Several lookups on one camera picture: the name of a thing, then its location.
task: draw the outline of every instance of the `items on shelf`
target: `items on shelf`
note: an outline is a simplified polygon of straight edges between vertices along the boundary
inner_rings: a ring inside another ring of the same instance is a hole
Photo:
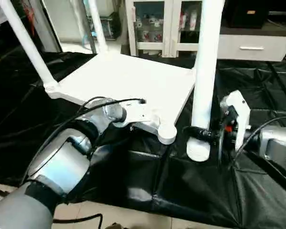
[[[201,4],[198,3],[183,4],[180,14],[179,30],[199,31],[200,14],[201,14]]]
[[[136,17],[135,27],[139,42],[162,42],[163,19],[144,14],[143,18]]]

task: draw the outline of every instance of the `white bracket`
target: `white bracket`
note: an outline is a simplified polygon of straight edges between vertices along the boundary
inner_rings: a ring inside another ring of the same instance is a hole
[[[235,150],[237,151],[244,142],[245,132],[249,125],[250,108],[240,91],[231,92],[228,96],[224,97],[220,103],[220,107],[224,112],[226,112],[230,106],[233,106],[238,114],[236,118],[238,128],[235,142]]]
[[[151,111],[146,104],[131,103],[124,105],[126,119],[121,123],[113,123],[116,127],[125,127],[128,124],[138,127],[146,132],[158,136],[164,145],[172,144],[177,135],[177,129],[171,122],[165,122]]]

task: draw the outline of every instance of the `drawer handle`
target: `drawer handle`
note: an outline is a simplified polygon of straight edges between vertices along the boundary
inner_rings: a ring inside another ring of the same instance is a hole
[[[241,50],[264,50],[264,47],[248,47],[248,46],[240,46]]]

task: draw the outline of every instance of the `cabinet drawer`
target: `cabinet drawer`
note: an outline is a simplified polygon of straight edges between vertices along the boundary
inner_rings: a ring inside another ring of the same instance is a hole
[[[220,35],[219,59],[281,61],[286,55],[286,37]]]

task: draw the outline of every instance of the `gray robot arm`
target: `gray robot arm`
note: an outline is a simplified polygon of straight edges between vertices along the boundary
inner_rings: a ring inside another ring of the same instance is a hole
[[[112,99],[93,102],[95,107]],[[112,104],[77,118],[92,125],[101,135],[110,123],[117,128],[134,125],[154,135],[163,144],[171,144],[176,136],[169,126],[144,104]],[[67,128],[60,132],[32,161],[27,182],[0,201],[0,229],[50,229],[55,208],[74,191],[90,168],[91,137]]]

